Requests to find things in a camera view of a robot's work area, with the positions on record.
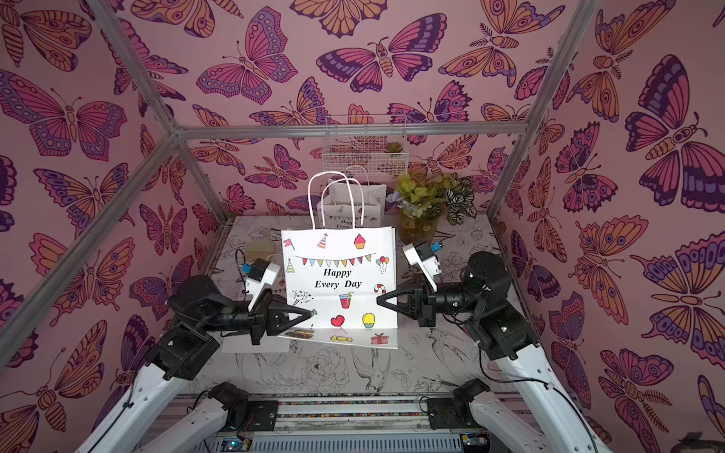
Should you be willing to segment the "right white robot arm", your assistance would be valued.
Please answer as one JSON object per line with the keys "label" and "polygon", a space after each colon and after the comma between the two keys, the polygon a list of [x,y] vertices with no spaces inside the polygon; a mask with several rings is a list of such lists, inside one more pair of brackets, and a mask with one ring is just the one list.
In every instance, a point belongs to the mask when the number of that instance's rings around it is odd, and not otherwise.
{"label": "right white robot arm", "polygon": [[513,279],[502,256],[475,252],[458,281],[438,283],[439,247],[405,245],[406,260],[420,272],[377,303],[421,328],[434,327],[440,315],[467,314],[464,333],[501,375],[456,386],[446,411],[462,425],[484,428],[512,452],[608,451],[552,371],[532,324],[508,300]]}

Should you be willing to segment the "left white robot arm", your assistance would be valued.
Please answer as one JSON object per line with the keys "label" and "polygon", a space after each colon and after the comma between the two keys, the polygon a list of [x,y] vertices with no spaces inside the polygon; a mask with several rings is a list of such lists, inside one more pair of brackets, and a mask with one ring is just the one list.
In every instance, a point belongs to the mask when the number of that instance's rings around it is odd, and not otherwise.
{"label": "left white robot arm", "polygon": [[278,336],[316,315],[288,305],[269,289],[253,303],[235,301],[204,275],[185,280],[169,305],[179,322],[147,353],[135,381],[79,452],[132,451],[165,406],[219,349],[213,332],[246,335],[260,345],[265,336]]}

